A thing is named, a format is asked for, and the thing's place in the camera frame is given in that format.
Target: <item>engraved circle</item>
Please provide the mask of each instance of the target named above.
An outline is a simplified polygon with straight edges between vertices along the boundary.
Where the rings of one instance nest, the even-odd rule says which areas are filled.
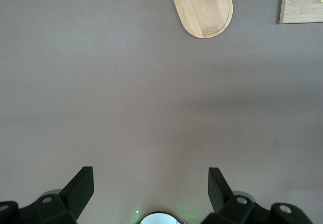
[[[229,18],[228,0],[185,0],[183,14],[189,28],[202,38],[220,31]]]

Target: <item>wooden cutting board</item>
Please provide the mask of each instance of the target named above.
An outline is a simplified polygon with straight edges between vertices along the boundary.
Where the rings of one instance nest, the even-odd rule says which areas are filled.
[[[323,22],[321,0],[282,0],[279,23]]]
[[[222,33],[232,18],[232,0],[174,0],[184,28],[198,38]]]

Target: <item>black plastic part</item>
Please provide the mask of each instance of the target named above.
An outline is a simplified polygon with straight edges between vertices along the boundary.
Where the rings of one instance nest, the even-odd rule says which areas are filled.
[[[220,211],[223,205],[233,196],[233,192],[218,168],[209,168],[208,196],[215,212]]]
[[[64,223],[76,223],[76,219],[66,210],[59,195],[49,194],[42,196],[33,205],[40,223],[54,223],[54,221],[60,223],[62,217],[66,219]]]
[[[235,224],[233,221],[223,216],[211,213],[201,224]]]
[[[14,201],[0,202],[0,223],[14,221],[14,216],[18,212],[18,204]]]
[[[246,203],[239,203],[238,198],[243,198]],[[250,218],[250,214],[254,209],[254,203],[245,196],[235,195],[226,202],[223,208],[219,211],[219,215],[233,221],[236,224],[244,224]]]
[[[282,212],[279,208],[282,205],[288,207],[292,212]],[[271,207],[271,213],[281,224],[312,224],[310,219],[305,215],[305,213],[301,209],[291,204],[273,204]]]
[[[208,195],[215,213],[211,213],[202,224],[313,224],[298,207],[276,203],[266,210],[245,196],[235,196],[218,168],[208,173]],[[246,203],[239,203],[243,197]],[[291,213],[282,212],[285,205]]]
[[[83,167],[78,174],[59,193],[66,209],[75,219],[79,218],[83,209],[94,193],[93,168]]]
[[[93,168],[83,167],[59,195],[42,196],[21,209],[14,201],[0,202],[0,224],[76,224],[93,192]]]

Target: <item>screw hole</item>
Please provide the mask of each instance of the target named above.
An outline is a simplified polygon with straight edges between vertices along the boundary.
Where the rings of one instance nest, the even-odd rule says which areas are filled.
[[[47,198],[45,198],[45,199],[43,199],[42,200],[42,203],[49,203],[49,202],[51,202],[52,201],[52,198],[51,197],[47,197]]]
[[[0,206],[0,211],[7,210],[8,208],[9,208],[9,206],[8,206],[8,205]]]

